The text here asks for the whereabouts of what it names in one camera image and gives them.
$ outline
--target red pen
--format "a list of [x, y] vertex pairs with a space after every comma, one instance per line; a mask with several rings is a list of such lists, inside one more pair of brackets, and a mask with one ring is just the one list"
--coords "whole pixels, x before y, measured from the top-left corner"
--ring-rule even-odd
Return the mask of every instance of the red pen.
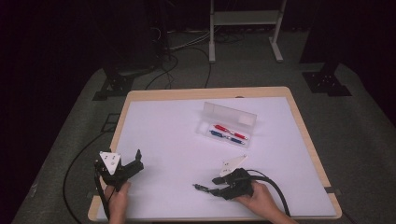
[[230, 131], [230, 130], [224, 128], [224, 127], [221, 126], [221, 125], [216, 124], [216, 125], [214, 125], [214, 126], [215, 126], [216, 129], [222, 130], [222, 131], [224, 131], [224, 132], [226, 132], [226, 133], [230, 133], [230, 134], [232, 134], [232, 135], [234, 135], [234, 136], [236, 136], [236, 137], [238, 137], [238, 138], [242, 138], [242, 139], [248, 140], [248, 138], [245, 137], [244, 135], [242, 135], [242, 134], [240, 134], [240, 133], [236, 133], [236, 132]]

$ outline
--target pen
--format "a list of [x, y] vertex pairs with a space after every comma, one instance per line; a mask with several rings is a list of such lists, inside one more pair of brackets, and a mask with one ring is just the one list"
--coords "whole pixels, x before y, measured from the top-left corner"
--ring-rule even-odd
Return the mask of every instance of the pen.
[[247, 138], [246, 136], [244, 136], [244, 135], [242, 135], [242, 134], [240, 134], [240, 133], [236, 133], [236, 132], [230, 131], [230, 130], [224, 128], [224, 127], [221, 126], [221, 125], [216, 124], [216, 125], [214, 125], [214, 126], [215, 126], [216, 129], [222, 130], [222, 131], [224, 131], [224, 132], [226, 132], [226, 133], [230, 133], [230, 134], [232, 134], [232, 135], [234, 135], [234, 136], [236, 136], [236, 137], [238, 137], [238, 138], [242, 138], [242, 139], [248, 140], [248, 138]]
[[236, 138], [233, 138], [233, 137], [230, 137], [230, 136], [227, 136], [227, 135], [225, 135], [225, 134], [218, 133], [218, 132], [213, 131], [213, 130], [211, 130], [210, 132], [211, 132], [213, 135], [217, 136], [217, 137], [227, 138], [227, 139], [229, 139], [229, 140], [231, 140], [231, 141], [233, 141], [233, 142], [235, 142], [235, 143], [237, 143], [237, 144], [242, 144], [242, 145], [245, 144], [245, 143], [242, 142], [241, 140], [236, 139]]

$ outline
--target white paper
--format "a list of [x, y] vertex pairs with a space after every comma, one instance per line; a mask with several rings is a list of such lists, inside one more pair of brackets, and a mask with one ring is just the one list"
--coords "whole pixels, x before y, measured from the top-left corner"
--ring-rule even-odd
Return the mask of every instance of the white paper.
[[[196, 132], [205, 102], [257, 115], [249, 150], [244, 153]], [[248, 159], [242, 167], [273, 179], [293, 217], [336, 215], [285, 97], [132, 102], [117, 147], [122, 164], [133, 161], [138, 149], [145, 168], [130, 179], [127, 218], [256, 218], [240, 203], [193, 187], [225, 188], [211, 180], [219, 176], [223, 161], [244, 154]], [[276, 191], [267, 186], [283, 210]], [[106, 219], [103, 207], [97, 218]]]

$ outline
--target blue pen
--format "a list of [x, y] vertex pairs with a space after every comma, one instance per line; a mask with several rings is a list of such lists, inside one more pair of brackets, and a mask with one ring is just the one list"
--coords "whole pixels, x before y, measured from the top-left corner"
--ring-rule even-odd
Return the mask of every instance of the blue pen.
[[217, 137], [227, 138], [227, 139], [229, 139], [229, 140], [231, 140], [231, 141], [233, 141], [233, 142], [235, 142], [235, 143], [237, 143], [237, 144], [241, 144], [241, 145], [244, 145], [244, 144], [245, 144], [245, 143], [242, 142], [241, 140], [236, 139], [236, 138], [233, 138], [233, 137], [230, 137], [230, 136], [227, 136], [227, 135], [225, 135], [225, 134], [218, 133], [218, 132], [213, 131], [213, 130], [211, 130], [210, 132], [211, 132], [213, 135], [217, 136]]

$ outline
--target hand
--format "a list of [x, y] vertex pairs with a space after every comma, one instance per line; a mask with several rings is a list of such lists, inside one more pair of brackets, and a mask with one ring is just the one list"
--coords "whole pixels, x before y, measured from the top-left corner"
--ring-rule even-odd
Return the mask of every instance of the hand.
[[254, 214], [268, 219], [273, 223], [297, 223], [279, 210], [270, 191], [264, 184], [252, 181], [251, 187], [253, 187], [254, 191], [251, 197], [249, 195], [243, 195], [234, 199], [250, 209]]
[[130, 182], [125, 182], [119, 192], [115, 191], [113, 186], [107, 186], [105, 197], [108, 201], [108, 210], [110, 212], [110, 224], [121, 224], [125, 222], [125, 213], [128, 206], [128, 189], [131, 187]]

